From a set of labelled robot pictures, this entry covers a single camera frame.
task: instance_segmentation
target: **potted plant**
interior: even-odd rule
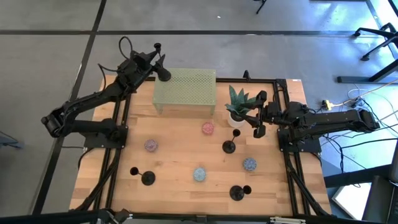
[[[236,94],[231,85],[229,86],[229,97],[231,97],[231,105],[225,104],[225,106],[227,110],[234,111],[237,114],[247,114],[250,109],[242,107],[241,104],[253,103],[256,100],[256,97],[249,99],[249,93],[244,94],[243,88],[239,94]],[[244,119],[236,114],[229,113],[228,124],[233,128],[240,128],[244,124]]]

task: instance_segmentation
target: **glitter ball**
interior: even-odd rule
[[[211,134],[213,134],[213,131],[214,131],[214,125],[210,122],[206,122],[201,127],[201,131],[203,131],[203,133],[205,133],[205,134],[211,135]]]
[[[147,140],[144,147],[148,152],[154,152],[157,149],[157,142],[153,139]]]
[[[247,158],[243,161],[243,167],[247,171],[253,171],[257,167],[257,162],[253,158]]]
[[[204,170],[204,168],[199,167],[195,169],[195,171],[193,171],[193,178],[196,181],[204,181],[204,179],[206,178],[206,171]]]

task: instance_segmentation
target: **green mesh box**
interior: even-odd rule
[[[172,77],[167,82],[158,78],[152,103],[158,114],[163,105],[204,105],[214,113],[216,106],[216,70],[168,68]]]

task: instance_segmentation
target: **blue glitter ball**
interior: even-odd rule
[[[243,167],[247,171],[253,171],[257,167],[257,162],[253,158],[247,158],[243,161]]]
[[[195,171],[193,171],[193,178],[196,181],[204,181],[204,179],[206,178],[206,171],[204,170],[204,168],[199,167],[195,169]]]

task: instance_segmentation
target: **white pot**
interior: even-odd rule
[[[232,119],[231,113],[229,113],[228,124],[232,128],[240,128],[241,126],[244,125],[244,122],[245,122],[245,120],[243,120],[243,121],[235,121],[234,119]]]

